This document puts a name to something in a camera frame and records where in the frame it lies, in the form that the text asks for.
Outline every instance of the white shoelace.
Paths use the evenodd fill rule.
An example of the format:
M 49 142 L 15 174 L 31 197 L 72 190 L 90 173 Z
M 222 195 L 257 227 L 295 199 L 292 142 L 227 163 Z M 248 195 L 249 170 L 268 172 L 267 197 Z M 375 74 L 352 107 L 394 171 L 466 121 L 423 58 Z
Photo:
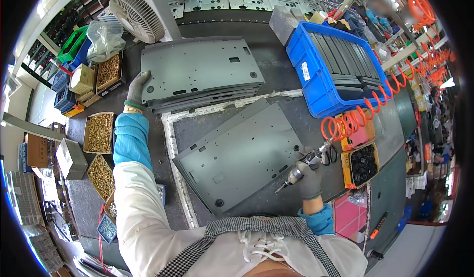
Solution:
M 248 242 L 250 241 L 250 237 L 251 237 L 251 232 L 250 231 L 237 231 L 237 234 L 238 234 L 238 237 L 240 239 L 240 243 L 243 243 L 245 245 L 244 247 L 244 250 L 243 250 L 243 253 L 244 253 L 244 260 L 249 263 L 250 262 L 250 259 L 248 258 Z M 284 236 L 281 235 L 281 234 L 273 234 L 273 233 L 270 233 L 270 236 L 274 239 L 274 240 L 277 240 L 279 243 L 281 243 L 283 245 L 283 247 L 285 247 L 286 249 L 286 255 L 282 254 L 281 253 L 281 249 L 280 248 L 275 248 L 275 249 L 272 249 L 272 247 L 275 246 L 275 242 L 271 241 L 271 240 L 264 240 L 262 238 L 259 238 L 258 239 L 258 242 L 262 242 L 263 244 L 255 244 L 254 247 L 255 248 L 263 248 L 264 251 L 261 251 L 261 250 L 252 250 L 250 252 L 250 254 L 261 254 L 264 256 L 264 258 L 262 259 L 262 261 L 266 260 L 266 259 L 272 259 L 274 261 L 285 261 L 285 259 L 283 257 L 288 257 L 290 255 L 290 251 L 288 250 L 288 247 L 287 245 L 285 244 L 285 242 L 283 241 L 284 239 Z M 272 254 L 276 254 L 276 255 L 279 255 L 279 256 L 282 256 L 281 258 L 277 258 L 277 257 L 274 257 L 272 256 Z

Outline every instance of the fan grille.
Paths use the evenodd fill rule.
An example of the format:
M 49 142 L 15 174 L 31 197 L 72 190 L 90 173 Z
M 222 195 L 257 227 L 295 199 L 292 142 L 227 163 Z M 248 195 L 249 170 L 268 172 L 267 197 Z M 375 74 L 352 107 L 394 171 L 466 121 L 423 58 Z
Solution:
M 163 24 L 144 0 L 110 0 L 110 10 L 142 42 L 155 43 L 164 37 Z

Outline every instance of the workbench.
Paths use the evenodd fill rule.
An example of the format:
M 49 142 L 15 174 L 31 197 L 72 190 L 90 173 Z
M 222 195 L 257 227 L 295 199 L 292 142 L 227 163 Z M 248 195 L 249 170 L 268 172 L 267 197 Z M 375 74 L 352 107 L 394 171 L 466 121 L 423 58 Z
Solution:
M 213 16 L 206 17 L 205 12 L 212 12 Z M 241 11 L 241 10 L 213 10 L 195 13 L 185 13 L 184 17 L 177 19 L 179 29 L 183 37 L 211 37 L 211 36 L 242 36 L 262 72 L 266 84 L 263 85 L 258 95 L 270 94 L 274 91 L 297 91 L 301 89 L 298 75 L 286 54 L 285 48 L 268 26 L 270 12 L 264 11 Z M 105 96 L 84 113 L 78 114 L 69 120 L 67 126 L 67 137 L 80 143 L 83 146 L 83 135 L 86 117 L 98 112 L 114 112 L 120 114 L 123 110 L 123 102 L 127 97 L 127 87 L 134 77 L 140 72 L 141 50 L 145 48 L 144 43 L 133 44 L 133 37 L 125 34 L 127 41 L 123 56 L 123 77 L 127 80 L 127 85 L 117 88 L 110 95 Z M 313 118 L 308 111 L 303 96 L 275 96 L 269 97 L 268 102 L 277 102 L 281 110 L 285 113 L 288 121 L 304 145 L 319 147 L 324 139 L 320 131 L 322 119 Z M 411 134 L 416 126 L 413 109 L 410 110 L 410 98 L 396 97 L 374 119 L 376 137 L 375 143 L 380 157 L 381 171 L 374 178 L 377 185 L 390 189 L 405 188 L 405 178 L 403 177 L 405 162 L 403 166 L 398 157 L 400 149 L 404 145 L 405 135 Z M 229 106 L 225 110 L 199 116 L 189 116 L 173 123 L 174 139 L 178 152 L 191 146 L 196 140 L 203 137 L 215 127 L 219 126 L 243 108 Z M 167 156 L 166 143 L 163 133 L 163 123 L 161 117 L 153 115 L 151 110 L 144 111 L 144 116 L 150 121 L 150 132 L 148 138 L 148 148 L 150 150 L 153 174 L 157 183 L 166 185 L 166 206 L 165 211 L 170 227 L 175 230 L 187 229 L 189 222 L 184 215 L 180 196 L 175 187 L 175 178 L 172 173 L 170 160 Z M 322 190 L 323 200 L 328 202 L 347 190 L 344 187 L 342 177 L 342 167 L 340 162 L 341 147 L 335 144 L 338 151 L 338 158 L 335 164 L 330 166 L 320 166 L 323 174 Z M 93 154 L 84 153 L 86 160 L 90 163 Z M 395 173 L 390 169 L 400 168 L 403 171 Z M 288 187 L 275 194 L 278 185 L 284 181 L 284 177 L 279 177 L 271 184 L 265 186 L 244 202 L 230 209 L 223 216 L 248 216 L 257 213 L 271 213 L 275 215 L 296 215 L 301 207 L 299 188 L 297 186 Z M 197 217 L 199 226 L 205 226 L 207 221 L 215 219 L 200 202 L 190 187 L 187 187 L 189 198 Z M 93 188 L 87 175 L 82 180 L 68 181 L 68 191 L 73 213 L 78 225 L 78 233 L 83 237 L 98 238 L 96 230 L 98 215 L 101 205 L 104 203 Z M 383 196 L 378 198 L 378 202 L 389 203 L 393 201 L 393 196 Z M 398 216 L 403 211 L 400 204 L 390 204 L 389 213 Z

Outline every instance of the white jacket sleeve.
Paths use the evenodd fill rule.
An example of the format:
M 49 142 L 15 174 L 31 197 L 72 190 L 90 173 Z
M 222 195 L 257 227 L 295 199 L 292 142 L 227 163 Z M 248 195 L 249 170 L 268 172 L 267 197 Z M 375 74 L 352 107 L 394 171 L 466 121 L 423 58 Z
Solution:
M 134 277 L 155 276 L 204 228 L 173 231 L 161 203 L 153 173 L 139 162 L 115 166 L 115 204 L 120 253 Z

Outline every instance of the label sticker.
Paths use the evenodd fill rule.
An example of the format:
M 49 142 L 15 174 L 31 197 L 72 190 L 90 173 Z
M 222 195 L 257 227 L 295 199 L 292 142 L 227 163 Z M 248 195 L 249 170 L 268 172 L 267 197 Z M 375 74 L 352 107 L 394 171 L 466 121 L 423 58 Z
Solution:
M 311 79 L 311 77 L 310 77 L 310 72 L 308 71 L 308 65 L 306 64 L 306 61 L 303 62 L 303 64 L 301 65 L 301 69 L 303 70 L 303 77 L 304 77 L 304 80 L 309 80 L 309 79 Z

